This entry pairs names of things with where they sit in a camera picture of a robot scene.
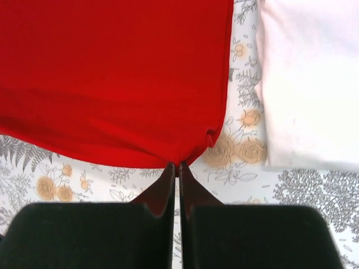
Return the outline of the red t shirt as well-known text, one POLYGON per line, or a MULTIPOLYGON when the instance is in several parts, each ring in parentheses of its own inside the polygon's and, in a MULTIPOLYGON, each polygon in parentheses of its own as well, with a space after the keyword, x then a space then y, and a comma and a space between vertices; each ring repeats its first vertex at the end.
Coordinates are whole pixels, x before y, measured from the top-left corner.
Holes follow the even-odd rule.
POLYGON ((2 1, 1 134, 128 168, 192 163, 227 106, 232 1, 2 1))

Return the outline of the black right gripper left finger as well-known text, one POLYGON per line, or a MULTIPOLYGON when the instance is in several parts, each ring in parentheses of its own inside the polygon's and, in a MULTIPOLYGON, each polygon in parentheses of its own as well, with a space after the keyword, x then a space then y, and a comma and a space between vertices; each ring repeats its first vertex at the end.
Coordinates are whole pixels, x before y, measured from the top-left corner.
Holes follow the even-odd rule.
POLYGON ((176 167, 128 203, 32 203, 1 239, 2 268, 171 268, 176 167))

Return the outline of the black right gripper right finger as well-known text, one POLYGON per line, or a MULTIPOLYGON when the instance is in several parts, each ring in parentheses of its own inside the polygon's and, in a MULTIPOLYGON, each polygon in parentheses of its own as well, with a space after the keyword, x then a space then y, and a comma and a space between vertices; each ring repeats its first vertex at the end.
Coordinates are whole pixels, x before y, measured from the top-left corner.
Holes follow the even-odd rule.
POLYGON ((311 207, 226 205, 178 168, 183 268, 342 268, 311 207))

